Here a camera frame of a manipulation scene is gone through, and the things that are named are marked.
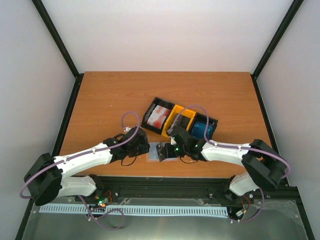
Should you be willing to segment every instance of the table top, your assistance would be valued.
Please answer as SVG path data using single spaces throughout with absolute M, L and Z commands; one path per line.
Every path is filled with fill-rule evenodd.
M 249 72 L 86 72 L 75 102 L 60 155 L 82 151 L 123 133 L 121 117 L 135 111 L 143 118 L 155 97 L 183 107 L 200 105 L 218 120 L 212 139 L 223 143 L 270 144 Z M 128 127 L 137 120 L 127 115 Z M 145 130 L 149 142 L 168 139 Z M 129 164 L 133 158 L 126 158 Z M 185 164 L 180 160 L 150 162 L 147 154 L 131 166 L 121 161 L 87 169 L 79 174 L 100 176 L 229 178 L 243 167 L 221 161 Z

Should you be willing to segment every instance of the robotic arm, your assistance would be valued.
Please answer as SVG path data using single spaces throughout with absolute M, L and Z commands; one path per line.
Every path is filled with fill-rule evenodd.
M 169 133 L 171 143 L 159 144 L 157 152 L 160 161 L 172 157 L 188 156 L 199 161 L 223 161 L 245 167 L 246 172 L 231 177 L 225 197 L 232 201 L 238 196 L 261 188 L 275 191 L 285 174 L 286 165 L 264 153 L 279 156 L 264 141 L 255 139 L 252 143 L 219 143 L 204 138 L 195 139 L 183 127 L 175 125 Z
M 62 196 L 94 194 L 95 197 L 100 197 L 103 187 L 100 187 L 97 177 L 73 175 L 98 165 L 122 161 L 127 156 L 132 158 L 148 153 L 150 148 L 148 138 L 140 127 L 136 135 L 127 141 L 135 133 L 136 128 L 131 128 L 127 134 L 118 134 L 94 147 L 73 154 L 55 157 L 49 153 L 42 154 L 24 177 L 24 181 L 29 182 L 26 186 L 35 205 L 42 206 Z

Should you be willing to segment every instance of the white panel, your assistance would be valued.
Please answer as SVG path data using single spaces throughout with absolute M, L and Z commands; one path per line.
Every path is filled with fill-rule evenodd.
M 81 72 L 253 72 L 291 2 L 43 1 Z
M 0 29 L 0 232 L 11 240 L 28 204 L 23 177 L 52 151 L 74 78 L 32 1 L 1 1 Z
M 320 1 L 304 1 L 258 79 L 281 155 L 320 239 Z

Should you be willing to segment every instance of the gray floor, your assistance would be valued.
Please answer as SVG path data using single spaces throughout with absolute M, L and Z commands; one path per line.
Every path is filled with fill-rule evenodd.
M 82 214 L 38 213 L 34 207 L 24 240 L 306 240 L 298 209 L 292 201 L 269 201 L 260 216 L 248 223 L 233 223 L 212 217 L 127 216 L 122 229 L 108 231 Z M 251 206 L 247 217 L 257 211 Z M 101 223 L 115 227 L 120 216 Z

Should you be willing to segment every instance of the white strip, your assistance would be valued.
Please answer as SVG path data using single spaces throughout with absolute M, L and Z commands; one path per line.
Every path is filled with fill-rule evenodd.
M 147 216 L 147 217 L 216 217 L 226 218 L 227 208 L 222 206 L 133 206 L 133 205 L 108 205 L 106 210 L 94 210 L 94 214 L 102 215 L 111 209 L 121 209 L 126 216 Z M 54 214 L 87 214 L 82 204 L 58 204 L 48 203 L 40 207 L 39 213 Z M 110 215 L 120 215 L 114 211 Z

